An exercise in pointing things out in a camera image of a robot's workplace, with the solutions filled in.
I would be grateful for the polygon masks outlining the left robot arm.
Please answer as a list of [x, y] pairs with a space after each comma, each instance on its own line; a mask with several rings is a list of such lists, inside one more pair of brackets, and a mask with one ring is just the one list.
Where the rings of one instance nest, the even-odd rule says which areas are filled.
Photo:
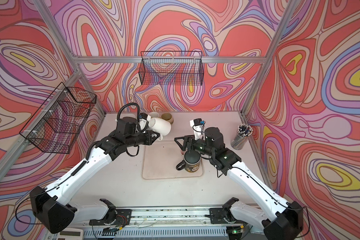
[[52, 234], [63, 231], [75, 222], [93, 220], [105, 225], [114, 224], [118, 214], [110, 201], [100, 199], [87, 206], [78, 206], [71, 203], [73, 196], [99, 170], [119, 155], [127, 153], [129, 147], [150, 146], [170, 131], [171, 124], [160, 124], [146, 114], [121, 118], [121, 113], [118, 113], [116, 129], [93, 142], [80, 163], [47, 187], [31, 190], [34, 216]]

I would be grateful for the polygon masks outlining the cream speckled round mug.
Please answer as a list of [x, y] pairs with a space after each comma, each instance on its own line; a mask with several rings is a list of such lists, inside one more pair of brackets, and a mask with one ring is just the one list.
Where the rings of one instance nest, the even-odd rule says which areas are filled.
[[169, 122], [171, 125], [174, 123], [174, 117], [170, 113], [164, 113], [161, 115], [161, 119]]

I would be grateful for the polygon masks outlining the beige rectangular tray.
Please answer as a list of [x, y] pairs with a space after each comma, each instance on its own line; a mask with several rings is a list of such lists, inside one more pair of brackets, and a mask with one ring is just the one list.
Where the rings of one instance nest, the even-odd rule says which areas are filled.
[[167, 180], [203, 176], [203, 165], [200, 165], [200, 168], [194, 173], [176, 170], [176, 165], [182, 160], [182, 151], [174, 141], [161, 141], [151, 146], [146, 146], [142, 178], [144, 180]]

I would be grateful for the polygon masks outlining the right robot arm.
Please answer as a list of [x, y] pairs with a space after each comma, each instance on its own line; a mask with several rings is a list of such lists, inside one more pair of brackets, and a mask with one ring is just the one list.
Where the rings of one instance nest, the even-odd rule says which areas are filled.
[[226, 147], [218, 128], [207, 128], [204, 139], [188, 135], [174, 141], [187, 154], [209, 156], [210, 164], [243, 188], [259, 206], [254, 208], [231, 198], [222, 207], [222, 219], [229, 223], [242, 221], [263, 230], [269, 240], [294, 240], [303, 231], [304, 208], [298, 202], [288, 202], [255, 176], [242, 159]]

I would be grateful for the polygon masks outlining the light green ceramic mug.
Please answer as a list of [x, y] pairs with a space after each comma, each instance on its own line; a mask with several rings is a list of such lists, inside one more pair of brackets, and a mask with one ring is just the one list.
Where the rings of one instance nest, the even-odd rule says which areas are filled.
[[152, 118], [159, 118], [160, 114], [158, 112], [151, 112], [149, 113], [149, 116], [151, 116]]

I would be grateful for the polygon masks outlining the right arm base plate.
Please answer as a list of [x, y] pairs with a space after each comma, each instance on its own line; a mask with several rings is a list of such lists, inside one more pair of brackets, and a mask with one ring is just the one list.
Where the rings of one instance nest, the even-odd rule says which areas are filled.
[[210, 208], [209, 213], [205, 217], [209, 218], [212, 224], [248, 224], [235, 219], [230, 211], [224, 208]]

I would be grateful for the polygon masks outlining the white ceramic mug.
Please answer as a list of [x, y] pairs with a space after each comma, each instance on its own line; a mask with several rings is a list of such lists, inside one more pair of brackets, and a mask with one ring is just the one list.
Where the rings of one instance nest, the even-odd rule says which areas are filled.
[[154, 132], [160, 134], [158, 140], [162, 141], [164, 136], [167, 136], [172, 128], [172, 125], [160, 118], [151, 118], [149, 121], [149, 128]]

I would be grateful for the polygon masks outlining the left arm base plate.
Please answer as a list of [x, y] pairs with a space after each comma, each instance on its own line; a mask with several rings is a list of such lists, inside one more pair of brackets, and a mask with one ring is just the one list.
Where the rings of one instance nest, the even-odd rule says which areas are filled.
[[131, 209], [116, 209], [106, 213], [105, 217], [101, 220], [90, 220], [89, 225], [125, 227], [130, 224], [131, 216]]

